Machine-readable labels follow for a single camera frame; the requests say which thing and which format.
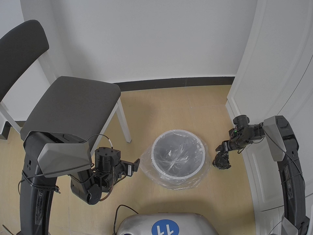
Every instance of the black baseboard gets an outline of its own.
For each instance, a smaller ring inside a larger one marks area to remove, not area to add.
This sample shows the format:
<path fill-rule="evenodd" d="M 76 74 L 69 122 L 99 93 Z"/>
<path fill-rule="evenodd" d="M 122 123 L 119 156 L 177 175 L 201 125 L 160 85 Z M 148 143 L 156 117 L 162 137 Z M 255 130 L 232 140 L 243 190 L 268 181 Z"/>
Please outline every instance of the black baseboard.
<path fill-rule="evenodd" d="M 204 86 L 204 85 L 231 85 L 234 76 L 214 76 L 214 77 L 182 77 L 168 79 L 154 79 L 115 83 L 122 92 L 137 91 L 147 89 L 186 87 L 186 86 Z"/>
<path fill-rule="evenodd" d="M 20 126 L 23 127 L 25 124 L 25 121 L 16 121 L 16 123 Z M 5 122 L 2 133 L 0 133 L 0 139 L 7 140 L 9 137 L 9 132 L 10 132 L 11 125 L 8 121 Z"/>

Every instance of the blue circle logo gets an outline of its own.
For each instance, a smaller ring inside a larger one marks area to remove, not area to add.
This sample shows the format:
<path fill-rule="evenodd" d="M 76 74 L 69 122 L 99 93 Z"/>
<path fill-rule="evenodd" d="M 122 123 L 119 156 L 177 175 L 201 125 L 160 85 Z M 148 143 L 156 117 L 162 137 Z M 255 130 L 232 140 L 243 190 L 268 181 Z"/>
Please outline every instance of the blue circle logo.
<path fill-rule="evenodd" d="M 152 235 L 178 235 L 178 225 L 169 219 L 162 219 L 154 223 L 151 229 Z"/>

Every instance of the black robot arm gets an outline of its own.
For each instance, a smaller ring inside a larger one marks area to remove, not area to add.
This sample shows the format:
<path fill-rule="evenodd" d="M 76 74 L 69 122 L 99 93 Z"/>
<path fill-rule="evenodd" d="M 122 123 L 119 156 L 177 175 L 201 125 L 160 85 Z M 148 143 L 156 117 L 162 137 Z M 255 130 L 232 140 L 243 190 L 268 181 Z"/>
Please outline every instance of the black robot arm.
<path fill-rule="evenodd" d="M 89 144 L 74 135 L 30 132 L 24 142 L 25 159 L 20 181 L 20 221 L 18 235 L 48 235 L 53 193 L 60 193 L 57 177 L 71 177 L 72 192 L 90 205 L 101 201 L 122 176 L 132 176 L 140 160 L 120 159 L 120 151 L 100 147 L 95 167 Z"/>
<path fill-rule="evenodd" d="M 299 144 L 284 116 L 273 116 L 264 122 L 249 125 L 249 118 L 234 118 L 235 128 L 229 131 L 229 140 L 216 148 L 213 165 L 229 169 L 229 151 L 244 149 L 248 144 L 266 137 L 274 161 L 277 162 L 284 197 L 284 216 L 281 234 L 305 235 L 310 219 L 306 217 L 305 185 L 298 156 Z"/>

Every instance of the wooden floor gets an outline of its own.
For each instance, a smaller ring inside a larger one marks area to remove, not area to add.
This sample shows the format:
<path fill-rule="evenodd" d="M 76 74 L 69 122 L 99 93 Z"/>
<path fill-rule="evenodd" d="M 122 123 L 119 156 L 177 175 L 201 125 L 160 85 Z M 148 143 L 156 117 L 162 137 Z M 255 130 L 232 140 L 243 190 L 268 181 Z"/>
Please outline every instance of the wooden floor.
<path fill-rule="evenodd" d="M 121 100 L 132 136 L 126 143 L 115 115 L 105 134 L 123 160 L 135 161 L 157 136 L 171 129 L 185 129 L 203 139 L 211 160 L 215 148 L 229 139 L 232 123 L 225 103 L 230 86 L 199 86 L 122 92 Z M 24 163 L 23 142 L 11 129 L 8 141 L 0 140 L 0 225 L 14 234 L 20 230 L 17 185 Z M 102 139 L 100 146 L 109 146 Z M 142 171 L 117 184 L 104 202 L 89 206 L 71 193 L 69 176 L 59 177 L 61 194 L 54 194 L 50 217 L 51 235 L 105 234 L 113 232 L 118 205 L 139 213 L 195 212 L 204 215 L 222 234 L 255 234 L 251 191 L 241 155 L 230 153 L 229 170 L 211 167 L 201 184 L 190 190 L 168 190 Z M 120 209 L 117 225 L 132 215 Z"/>

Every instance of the white label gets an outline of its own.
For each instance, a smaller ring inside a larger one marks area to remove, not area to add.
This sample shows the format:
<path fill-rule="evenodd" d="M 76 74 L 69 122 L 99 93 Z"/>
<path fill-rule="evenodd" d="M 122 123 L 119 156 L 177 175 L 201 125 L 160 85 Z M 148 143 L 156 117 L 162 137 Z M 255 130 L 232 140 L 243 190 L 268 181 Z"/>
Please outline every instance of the white label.
<path fill-rule="evenodd" d="M 228 151 L 227 142 L 224 142 L 225 151 Z"/>
<path fill-rule="evenodd" d="M 127 174 L 128 174 L 128 176 L 131 176 L 131 165 L 130 164 L 128 165 L 128 173 Z"/>

